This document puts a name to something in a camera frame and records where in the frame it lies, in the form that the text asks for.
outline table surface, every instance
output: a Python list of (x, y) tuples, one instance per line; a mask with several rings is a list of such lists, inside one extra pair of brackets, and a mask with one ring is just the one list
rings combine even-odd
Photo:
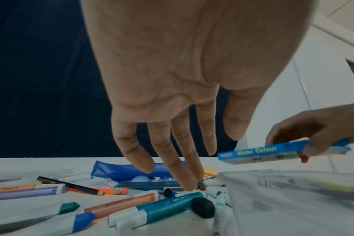
[[(230, 165), (218, 161), (216, 157), (202, 157), (201, 161), (205, 169), (218, 169), (221, 171), (243, 171), (243, 170), (314, 170), (332, 171), (331, 166), (326, 165), (327, 157), (313, 158), (308, 164), (301, 164), (300, 160), (273, 161), (266, 163), (253, 163), (246, 165)], [(96, 160), (112, 164), (129, 164), (125, 158), (22, 158), (22, 159), (0, 159), (0, 176), (19, 175), (20, 173), (47, 173), (47, 172), (71, 172), (88, 173), (91, 171)], [(161, 162), (160, 158), (154, 158), (156, 163)], [(104, 187), (101, 179), (84, 180), (75, 182), (84, 186)], [(81, 205), (80, 209), (109, 203), (129, 196), (92, 196), (68, 192), (55, 196), (44, 196), (37, 198), (24, 198), (15, 200), (0, 201), (0, 219), (4, 219), (13, 214), (20, 214), (34, 207), (42, 207), (52, 204), (61, 204), (75, 201)], [(227, 207), (227, 215), (233, 217), (230, 207)], [(88, 229), (75, 233), (74, 235), (114, 235), (114, 229), (108, 228), (107, 218), (94, 222)], [(155, 222), (153, 224), (140, 227), (136, 230), (122, 234), (127, 235), (194, 235), (209, 236), (213, 233), (213, 219), (202, 219), (192, 211), (186, 211), (176, 216)]]

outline blue pouch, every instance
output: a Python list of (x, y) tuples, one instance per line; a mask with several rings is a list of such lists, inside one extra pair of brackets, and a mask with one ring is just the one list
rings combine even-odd
[(154, 172), (147, 174), (138, 170), (133, 165), (116, 165), (96, 161), (90, 175), (101, 178), (110, 178), (117, 182), (133, 179), (139, 175), (144, 175), (147, 177), (172, 178), (172, 175), (166, 169), (164, 163), (156, 163)]

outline plastic container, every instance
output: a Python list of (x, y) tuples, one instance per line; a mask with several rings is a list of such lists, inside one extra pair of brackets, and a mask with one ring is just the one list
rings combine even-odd
[(354, 236), (354, 175), (222, 172), (240, 236)]

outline hand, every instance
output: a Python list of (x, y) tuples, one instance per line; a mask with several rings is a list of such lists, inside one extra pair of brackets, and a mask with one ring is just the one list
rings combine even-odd
[(305, 111), (288, 118), (273, 126), (266, 145), (305, 137), (310, 139), (303, 151), (306, 157), (317, 156), (341, 139), (354, 143), (354, 104)]
[[(112, 131), (124, 157), (154, 169), (139, 145), (147, 123), (152, 145), (186, 190), (204, 170), (190, 134), (196, 105), (203, 141), (216, 153), (219, 86), (230, 90), (224, 129), (239, 140), (261, 97), (296, 51), (313, 0), (83, 0), (91, 44), (112, 104)], [(186, 160), (180, 161), (170, 131)]]

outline dark blue curtain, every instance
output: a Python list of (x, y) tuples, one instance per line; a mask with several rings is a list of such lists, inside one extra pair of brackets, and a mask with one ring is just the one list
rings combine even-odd
[[(223, 131), (227, 99), (220, 90), (219, 152), (237, 143)], [(0, 157), (120, 157), (110, 115), (79, 1), (0, 0)], [(190, 116), (198, 153), (208, 156), (195, 107)], [(137, 136), (157, 156), (146, 124)]]

